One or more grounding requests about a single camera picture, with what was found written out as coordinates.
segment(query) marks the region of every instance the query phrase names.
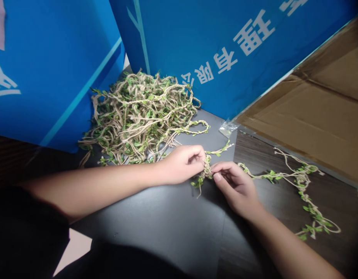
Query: brown cardboard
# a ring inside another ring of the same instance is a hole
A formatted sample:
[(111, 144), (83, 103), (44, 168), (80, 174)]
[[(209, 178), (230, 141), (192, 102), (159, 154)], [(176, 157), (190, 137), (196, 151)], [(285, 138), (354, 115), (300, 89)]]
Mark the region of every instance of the brown cardboard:
[(358, 18), (237, 121), (358, 182)]

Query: green leaf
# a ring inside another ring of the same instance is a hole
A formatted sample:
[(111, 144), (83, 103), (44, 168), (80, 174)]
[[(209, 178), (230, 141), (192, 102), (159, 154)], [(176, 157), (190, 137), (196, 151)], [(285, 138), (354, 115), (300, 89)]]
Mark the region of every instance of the green leaf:
[(302, 234), (302, 235), (299, 236), (299, 238), (300, 238), (302, 241), (306, 241), (307, 235), (306, 235), (306, 234)]

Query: finger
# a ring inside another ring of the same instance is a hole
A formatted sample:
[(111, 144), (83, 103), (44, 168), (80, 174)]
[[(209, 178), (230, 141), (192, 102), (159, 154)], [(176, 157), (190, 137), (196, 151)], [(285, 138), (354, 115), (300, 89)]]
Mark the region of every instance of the finger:
[(206, 153), (202, 145), (190, 145), (187, 148), (188, 148), (188, 159), (192, 158), (195, 155), (198, 156), (199, 161), (204, 160), (206, 158)]
[(213, 178), (216, 183), (216, 186), (220, 189), (220, 191), (223, 193), (223, 195), (228, 201), (233, 201), (237, 197), (237, 191), (229, 185), (229, 183), (225, 180), (221, 173), (215, 173)]
[(187, 166), (187, 172), (190, 176), (195, 176), (196, 174), (203, 171), (205, 168), (205, 162), (204, 161), (196, 161), (190, 165)]
[(211, 173), (228, 172), (239, 179), (239, 182), (252, 182), (251, 177), (245, 173), (235, 162), (219, 162), (211, 167)]
[(235, 162), (219, 162), (211, 166), (211, 172), (229, 171), (230, 173), (237, 172), (239, 167)]

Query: left hand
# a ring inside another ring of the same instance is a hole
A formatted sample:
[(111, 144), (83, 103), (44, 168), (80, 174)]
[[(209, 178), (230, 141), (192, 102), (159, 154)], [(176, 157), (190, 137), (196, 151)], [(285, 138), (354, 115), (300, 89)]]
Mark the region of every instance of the left hand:
[(176, 147), (165, 159), (157, 162), (162, 184), (179, 184), (203, 171), (206, 158), (202, 145)]

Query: right hand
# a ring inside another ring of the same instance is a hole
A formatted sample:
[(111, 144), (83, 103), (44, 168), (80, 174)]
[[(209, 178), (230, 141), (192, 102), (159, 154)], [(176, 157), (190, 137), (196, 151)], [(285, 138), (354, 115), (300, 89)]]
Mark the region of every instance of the right hand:
[(264, 211), (252, 178), (234, 162), (219, 162), (211, 167), (216, 186), (235, 213), (247, 220)]

